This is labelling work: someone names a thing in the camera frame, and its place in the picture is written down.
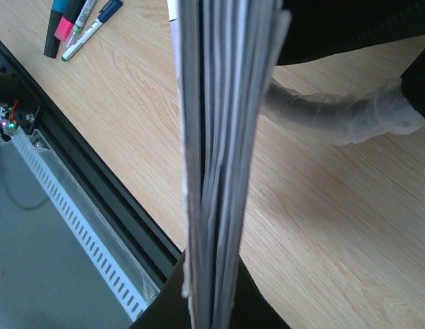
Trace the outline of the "black student backpack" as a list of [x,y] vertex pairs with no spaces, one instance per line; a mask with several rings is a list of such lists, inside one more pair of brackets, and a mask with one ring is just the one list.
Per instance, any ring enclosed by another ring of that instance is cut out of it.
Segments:
[[[291,25],[278,65],[425,35],[425,1],[285,1]],[[425,126],[425,49],[396,80],[364,97],[302,95],[272,82],[263,114],[289,130],[336,145]]]

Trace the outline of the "dog picture book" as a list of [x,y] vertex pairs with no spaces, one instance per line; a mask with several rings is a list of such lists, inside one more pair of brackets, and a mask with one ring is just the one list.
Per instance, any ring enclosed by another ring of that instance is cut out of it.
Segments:
[[184,282],[193,328],[226,328],[236,291],[256,126],[291,23],[280,1],[171,1]]

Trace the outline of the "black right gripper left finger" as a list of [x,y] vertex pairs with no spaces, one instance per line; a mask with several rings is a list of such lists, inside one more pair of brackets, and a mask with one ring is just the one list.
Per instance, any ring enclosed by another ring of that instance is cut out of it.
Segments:
[[130,328],[191,328],[187,299],[182,296],[184,260],[182,253],[162,291]]

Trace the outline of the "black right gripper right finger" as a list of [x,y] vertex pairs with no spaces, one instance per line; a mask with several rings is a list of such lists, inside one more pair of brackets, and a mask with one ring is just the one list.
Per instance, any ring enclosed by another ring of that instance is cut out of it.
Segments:
[[239,261],[230,328],[290,329],[263,297],[242,260]]

